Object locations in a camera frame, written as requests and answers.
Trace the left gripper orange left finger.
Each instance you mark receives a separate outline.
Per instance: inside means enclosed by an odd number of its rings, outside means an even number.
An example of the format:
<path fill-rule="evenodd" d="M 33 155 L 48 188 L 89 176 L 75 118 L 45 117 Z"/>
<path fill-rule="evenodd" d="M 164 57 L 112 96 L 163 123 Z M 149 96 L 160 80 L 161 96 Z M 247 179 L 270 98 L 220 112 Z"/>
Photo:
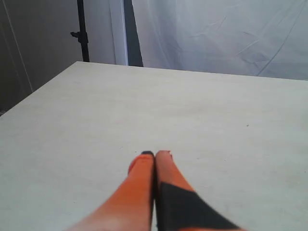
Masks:
<path fill-rule="evenodd" d="M 153 215 L 154 154 L 144 151 L 118 189 L 69 231 L 149 231 Z"/>

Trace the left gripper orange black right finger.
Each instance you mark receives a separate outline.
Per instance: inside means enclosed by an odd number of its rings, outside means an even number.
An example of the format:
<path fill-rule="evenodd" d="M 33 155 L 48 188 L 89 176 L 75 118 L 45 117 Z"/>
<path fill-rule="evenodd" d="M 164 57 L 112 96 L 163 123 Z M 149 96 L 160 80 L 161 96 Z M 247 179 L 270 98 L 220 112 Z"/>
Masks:
<path fill-rule="evenodd" d="M 241 231 L 209 206 L 187 182 L 170 151 L 155 156 L 156 217 L 159 231 Z"/>

